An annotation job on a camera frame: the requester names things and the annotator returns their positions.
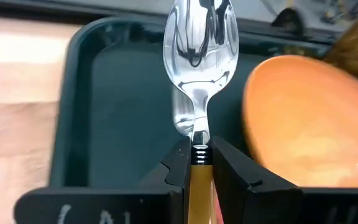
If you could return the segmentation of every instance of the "orange plate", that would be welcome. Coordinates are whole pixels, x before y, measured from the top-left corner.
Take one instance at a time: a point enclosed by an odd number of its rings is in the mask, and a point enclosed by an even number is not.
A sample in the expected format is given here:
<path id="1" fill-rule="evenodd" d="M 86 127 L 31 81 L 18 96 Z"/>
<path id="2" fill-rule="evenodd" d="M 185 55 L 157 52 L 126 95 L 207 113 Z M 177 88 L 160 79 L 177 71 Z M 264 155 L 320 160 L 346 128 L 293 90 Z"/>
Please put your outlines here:
<path id="1" fill-rule="evenodd" d="M 358 79 L 286 55 L 251 73 L 243 118 L 255 158 L 299 186 L 358 187 Z"/>

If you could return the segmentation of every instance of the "orange bowl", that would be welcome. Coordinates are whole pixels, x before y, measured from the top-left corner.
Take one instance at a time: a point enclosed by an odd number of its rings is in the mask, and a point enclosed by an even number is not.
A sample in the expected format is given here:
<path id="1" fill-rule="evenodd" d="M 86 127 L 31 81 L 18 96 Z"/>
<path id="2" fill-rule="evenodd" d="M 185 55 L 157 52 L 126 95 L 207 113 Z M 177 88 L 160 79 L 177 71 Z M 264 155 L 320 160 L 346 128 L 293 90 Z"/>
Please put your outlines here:
<path id="1" fill-rule="evenodd" d="M 267 169 L 304 187 L 358 187 L 358 79 L 278 56 L 250 74 L 242 108 L 251 153 Z"/>

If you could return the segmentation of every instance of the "wooden table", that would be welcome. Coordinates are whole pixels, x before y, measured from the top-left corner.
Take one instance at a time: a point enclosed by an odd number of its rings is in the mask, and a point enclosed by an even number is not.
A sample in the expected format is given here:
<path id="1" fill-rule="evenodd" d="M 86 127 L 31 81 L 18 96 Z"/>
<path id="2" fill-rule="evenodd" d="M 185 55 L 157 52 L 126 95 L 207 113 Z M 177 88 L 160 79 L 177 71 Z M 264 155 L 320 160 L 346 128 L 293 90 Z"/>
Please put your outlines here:
<path id="1" fill-rule="evenodd" d="M 0 224 L 47 184 L 65 52 L 78 26 L 0 18 Z"/>

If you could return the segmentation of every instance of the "dark green tray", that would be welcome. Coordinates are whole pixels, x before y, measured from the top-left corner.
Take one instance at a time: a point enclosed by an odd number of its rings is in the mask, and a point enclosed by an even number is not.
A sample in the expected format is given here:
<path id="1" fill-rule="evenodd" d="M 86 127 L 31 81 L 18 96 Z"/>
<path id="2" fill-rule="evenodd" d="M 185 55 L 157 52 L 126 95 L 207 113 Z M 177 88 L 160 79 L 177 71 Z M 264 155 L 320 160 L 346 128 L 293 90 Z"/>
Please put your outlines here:
<path id="1" fill-rule="evenodd" d="M 70 42 L 50 185 L 128 187 L 180 138 L 172 122 L 171 82 L 162 60 L 165 20 L 104 18 Z M 328 45 L 240 33 L 237 72 L 208 107 L 211 135 L 247 152 L 242 91 L 250 71 L 284 48 L 321 57 Z"/>

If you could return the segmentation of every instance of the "metal spoon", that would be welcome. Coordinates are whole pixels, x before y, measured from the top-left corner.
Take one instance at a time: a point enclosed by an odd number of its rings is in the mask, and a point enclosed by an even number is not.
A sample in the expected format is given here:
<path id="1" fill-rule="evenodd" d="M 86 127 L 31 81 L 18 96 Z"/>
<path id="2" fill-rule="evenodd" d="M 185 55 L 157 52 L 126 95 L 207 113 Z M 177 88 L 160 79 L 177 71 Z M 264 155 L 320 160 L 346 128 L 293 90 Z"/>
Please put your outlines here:
<path id="1" fill-rule="evenodd" d="M 172 118 L 178 132 L 192 137 L 194 126 L 194 108 L 191 100 L 177 87 L 172 86 Z"/>
<path id="2" fill-rule="evenodd" d="M 195 164 L 208 164 L 208 101 L 231 80 L 239 38 L 230 0 L 175 0 L 163 42 L 172 83 L 193 102 Z"/>

